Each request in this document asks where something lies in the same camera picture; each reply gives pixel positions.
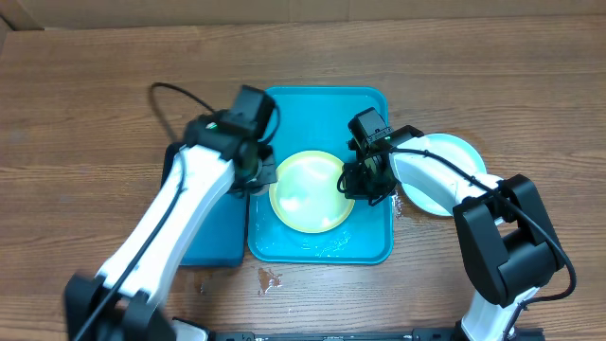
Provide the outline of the yellow-green plate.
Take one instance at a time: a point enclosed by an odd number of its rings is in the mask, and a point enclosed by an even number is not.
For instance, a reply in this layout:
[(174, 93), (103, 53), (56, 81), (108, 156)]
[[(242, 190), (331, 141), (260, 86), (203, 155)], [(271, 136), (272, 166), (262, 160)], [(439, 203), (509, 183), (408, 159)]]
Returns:
[(354, 201), (337, 189), (344, 162), (321, 151), (304, 151), (286, 158), (276, 169), (269, 200), (278, 219), (308, 234), (332, 230), (343, 223)]

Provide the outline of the light blue plate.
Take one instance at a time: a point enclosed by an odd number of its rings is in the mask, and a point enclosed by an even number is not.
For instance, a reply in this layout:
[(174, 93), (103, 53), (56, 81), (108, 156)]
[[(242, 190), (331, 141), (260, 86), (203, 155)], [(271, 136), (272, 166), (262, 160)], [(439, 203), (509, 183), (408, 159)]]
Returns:
[[(467, 141), (455, 135), (426, 135), (420, 139), (420, 142), (413, 142), (412, 145), (407, 143), (405, 149), (429, 150), (431, 153), (447, 158), (469, 174), (487, 173), (486, 165), (479, 152)], [(442, 217), (452, 216), (446, 208), (424, 194), (419, 188), (403, 184), (402, 189), (408, 199), (425, 212)]]

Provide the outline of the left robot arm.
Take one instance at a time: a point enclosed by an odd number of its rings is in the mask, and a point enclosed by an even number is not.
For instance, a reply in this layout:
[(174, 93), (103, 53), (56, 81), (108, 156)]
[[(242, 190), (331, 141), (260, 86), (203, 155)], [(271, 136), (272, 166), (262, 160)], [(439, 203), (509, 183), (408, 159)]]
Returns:
[(279, 116), (265, 91), (244, 85), (229, 109), (191, 120), (163, 184), (129, 238), (93, 278), (74, 275), (63, 302), (71, 340), (208, 340), (208, 329), (163, 307), (181, 261), (227, 193), (262, 192), (276, 181), (266, 131)]

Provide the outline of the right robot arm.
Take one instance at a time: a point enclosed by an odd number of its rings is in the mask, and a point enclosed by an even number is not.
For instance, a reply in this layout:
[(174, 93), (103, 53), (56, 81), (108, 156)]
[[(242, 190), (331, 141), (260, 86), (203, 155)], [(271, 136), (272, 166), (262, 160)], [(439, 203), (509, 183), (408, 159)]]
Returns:
[(348, 124), (356, 159), (345, 164), (337, 188), (348, 199), (375, 206), (398, 185), (422, 192), (454, 218), (464, 268), (475, 289), (455, 326), (415, 330), (416, 340), (542, 340), (540, 330), (518, 330), (521, 312), (543, 301), (539, 290), (573, 268), (539, 191), (522, 174), (509, 179), (473, 163), (464, 140), (394, 130), (368, 108)]

